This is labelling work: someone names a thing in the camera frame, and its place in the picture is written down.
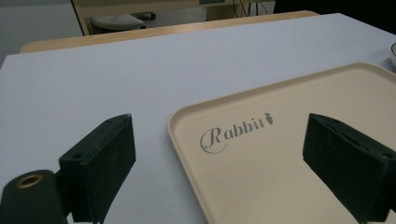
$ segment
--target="floor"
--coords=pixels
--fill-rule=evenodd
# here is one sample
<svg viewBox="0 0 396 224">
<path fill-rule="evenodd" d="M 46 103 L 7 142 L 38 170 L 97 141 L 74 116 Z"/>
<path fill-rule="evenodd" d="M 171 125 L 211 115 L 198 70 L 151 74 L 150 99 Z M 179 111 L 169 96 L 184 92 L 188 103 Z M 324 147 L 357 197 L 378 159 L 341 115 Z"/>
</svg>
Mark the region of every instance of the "floor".
<svg viewBox="0 0 396 224">
<path fill-rule="evenodd" d="M 275 2 L 259 3 L 259 15 L 272 14 Z M 206 20 L 205 7 L 155 12 L 156 19 L 140 15 L 147 29 Z M 250 15 L 256 15 L 256 4 Z M 35 41 L 82 36 L 70 0 L 0 0 L 0 67 L 8 55 Z M 94 29 L 96 34 L 107 30 Z"/>
</svg>

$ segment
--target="wooden desk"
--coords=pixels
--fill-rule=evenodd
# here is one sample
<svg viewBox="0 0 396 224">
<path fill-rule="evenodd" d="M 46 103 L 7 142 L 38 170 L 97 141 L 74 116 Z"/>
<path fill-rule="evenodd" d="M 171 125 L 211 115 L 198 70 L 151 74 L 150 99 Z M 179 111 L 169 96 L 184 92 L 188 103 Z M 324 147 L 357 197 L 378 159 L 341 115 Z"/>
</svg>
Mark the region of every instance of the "wooden desk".
<svg viewBox="0 0 396 224">
<path fill-rule="evenodd" d="M 244 4 L 274 0 L 243 0 Z M 92 34 L 90 18 L 139 13 L 149 11 L 164 11 L 190 7 L 218 7 L 239 4 L 239 0 L 224 0 L 217 3 L 200 4 L 199 0 L 72 0 L 81 30 L 84 35 Z"/>
<path fill-rule="evenodd" d="M 111 42 L 117 42 L 123 40 L 139 39 L 139 38 L 145 38 L 145 37 L 151 37 L 157 35 L 180 34 L 180 33 L 187 33 L 198 30 L 208 30 L 208 29 L 214 29 L 220 27 L 244 25 L 244 24 L 267 22 L 267 21 L 282 21 L 282 20 L 289 20 L 289 19 L 316 16 L 316 15 L 318 14 L 312 11 L 297 11 L 297 12 L 257 16 L 257 17 L 229 19 L 222 21 L 204 21 L 204 22 L 196 22 L 190 24 L 165 26 L 165 27 L 150 28 L 143 30 L 133 30 L 133 31 L 118 32 L 118 33 L 104 34 L 104 35 L 87 35 L 87 36 L 79 36 L 79 37 L 64 38 L 64 39 L 38 41 L 23 46 L 21 48 L 21 53 L 51 50 L 51 49 L 67 49 L 74 47 L 111 43 Z"/>
</svg>

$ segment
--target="wooden table edge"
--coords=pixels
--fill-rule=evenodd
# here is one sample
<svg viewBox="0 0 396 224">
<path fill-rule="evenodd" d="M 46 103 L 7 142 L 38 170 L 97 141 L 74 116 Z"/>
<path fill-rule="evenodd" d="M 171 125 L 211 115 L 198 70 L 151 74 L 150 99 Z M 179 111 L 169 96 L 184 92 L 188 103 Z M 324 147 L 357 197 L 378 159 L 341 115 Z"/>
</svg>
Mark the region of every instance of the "wooden table edge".
<svg viewBox="0 0 396 224">
<path fill-rule="evenodd" d="M 157 28 L 148 28 L 142 30 L 117 32 L 111 34 L 86 35 L 86 36 L 69 37 L 62 39 L 36 41 L 24 45 L 21 48 L 21 53 L 38 52 L 38 51 L 52 50 L 52 49 L 69 49 L 69 48 L 76 48 L 76 47 L 83 47 L 83 46 L 90 46 L 97 44 L 112 43 L 112 42 L 118 42 L 124 40 L 159 36 L 159 35 L 181 34 L 181 33 L 187 33 L 187 32 L 199 31 L 199 30 L 208 30 L 208 29 L 215 29 L 221 27 L 253 24 L 253 23 L 268 22 L 268 21 L 283 21 L 283 20 L 297 19 L 303 17 L 317 16 L 317 15 L 318 13 L 315 13 L 313 11 L 295 11 L 295 12 L 255 16 L 255 17 L 235 18 L 235 19 L 221 20 L 221 21 L 203 21 L 203 22 L 164 26 Z"/>
</svg>

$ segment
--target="table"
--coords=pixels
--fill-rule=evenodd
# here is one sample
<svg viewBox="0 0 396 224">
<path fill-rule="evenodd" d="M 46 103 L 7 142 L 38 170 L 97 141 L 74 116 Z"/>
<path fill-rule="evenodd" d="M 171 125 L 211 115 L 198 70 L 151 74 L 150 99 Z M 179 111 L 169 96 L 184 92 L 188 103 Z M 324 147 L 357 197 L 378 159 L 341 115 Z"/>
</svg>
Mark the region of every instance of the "table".
<svg viewBox="0 0 396 224">
<path fill-rule="evenodd" d="M 396 72 L 395 39 L 331 14 L 7 56 L 0 185 L 57 171 L 58 158 L 99 123 L 131 113 L 137 161 L 106 222 L 205 223 L 166 130 L 175 111 L 347 63 Z"/>
<path fill-rule="evenodd" d="M 265 2 L 265 0 L 244 1 L 246 4 L 255 2 Z M 239 4 L 239 2 L 235 3 L 234 0 L 214 1 L 213 3 L 203 4 L 198 0 L 72 0 L 72 3 L 84 35 L 92 34 L 92 26 L 90 21 L 90 18 L 92 17 L 120 15 L 125 13 L 174 10 L 189 7 L 219 7 Z"/>
<path fill-rule="evenodd" d="M 104 44 L 110 42 L 132 40 L 139 38 L 147 38 L 158 35 L 173 35 L 181 34 L 199 30 L 208 30 L 215 28 L 222 28 L 235 25 L 245 25 L 266 21 L 282 21 L 289 19 L 296 19 L 308 16 L 317 16 L 318 14 L 312 11 L 296 11 L 287 13 L 278 13 L 265 16 L 245 17 L 239 19 L 228 19 L 220 21 L 204 21 L 191 24 L 181 24 L 165 27 L 157 27 L 143 30 L 125 31 L 103 35 L 87 35 L 79 37 L 70 37 L 46 41 L 36 41 L 29 43 L 21 48 L 21 53 L 35 52 L 50 49 L 64 49 L 82 47 L 96 44 Z"/>
</svg>

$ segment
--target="tray rim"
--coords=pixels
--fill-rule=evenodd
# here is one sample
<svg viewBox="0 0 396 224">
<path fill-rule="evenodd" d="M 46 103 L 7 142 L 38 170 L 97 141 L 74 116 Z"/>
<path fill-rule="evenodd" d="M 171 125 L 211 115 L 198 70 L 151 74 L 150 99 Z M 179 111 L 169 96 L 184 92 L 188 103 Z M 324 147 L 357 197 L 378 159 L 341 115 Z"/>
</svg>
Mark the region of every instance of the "tray rim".
<svg viewBox="0 0 396 224">
<path fill-rule="evenodd" d="M 334 68 L 325 69 L 325 70 L 321 70 L 321 71 L 314 72 L 314 73 L 309 73 L 306 75 L 301 75 L 301 76 L 292 77 L 292 78 L 286 78 L 284 80 L 269 83 L 269 84 L 266 84 L 266 85 L 263 85 L 260 87 L 256 87 L 256 88 L 252 88 L 252 89 L 248 89 L 248 90 L 244 90 L 244 91 L 237 91 L 237 92 L 234 92 L 231 94 L 225 94 L 223 96 L 215 97 L 215 98 L 212 98 L 209 100 L 204 100 L 202 102 L 198 102 L 195 104 L 185 105 L 185 106 L 179 108 L 178 110 L 176 110 L 171 115 L 171 117 L 169 118 L 168 123 L 167 123 L 168 135 L 171 139 L 173 148 L 174 148 L 175 152 L 177 153 L 179 161 L 183 166 L 183 170 L 184 170 L 187 178 L 190 181 L 191 187 L 194 192 L 194 196 L 197 199 L 198 203 L 200 204 L 201 209 L 203 210 L 203 212 L 205 214 L 206 221 L 208 221 L 208 222 L 212 221 L 210 211 L 208 210 L 208 207 L 205 206 L 204 198 L 202 197 L 203 193 L 198 189 L 197 185 L 195 184 L 196 180 L 194 180 L 194 178 L 192 177 L 191 170 L 189 169 L 189 165 L 185 161 L 185 159 L 183 157 L 183 153 L 181 151 L 181 148 L 178 146 L 176 137 L 173 134 L 173 124 L 175 123 L 175 120 L 180 118 L 178 115 L 180 113 L 181 113 L 181 116 L 186 113 L 188 114 L 190 112 L 189 109 L 193 110 L 196 107 L 202 107 L 202 105 L 206 105 L 206 104 L 217 105 L 216 102 L 224 101 L 224 100 L 229 101 L 239 95 L 242 95 L 242 97 L 243 97 L 243 95 L 254 93 L 255 91 L 262 92 L 263 89 L 265 89 L 265 91 L 275 90 L 275 89 L 282 88 L 287 85 L 292 85 L 292 82 L 298 82 L 298 81 L 304 82 L 305 79 L 318 78 L 321 75 L 326 75 L 327 73 L 334 74 L 334 73 L 337 73 L 340 71 L 346 71 L 346 70 L 352 70 L 352 69 L 366 69 L 366 70 L 374 71 L 374 72 L 379 73 L 378 75 L 380 75 L 381 77 L 385 76 L 387 78 L 392 78 L 393 81 L 396 83 L 396 74 L 392 73 L 391 71 L 389 71 L 385 68 L 379 67 L 378 65 L 371 64 L 371 63 L 349 63 L 349 64 L 345 64 L 342 66 L 337 66 Z"/>
</svg>

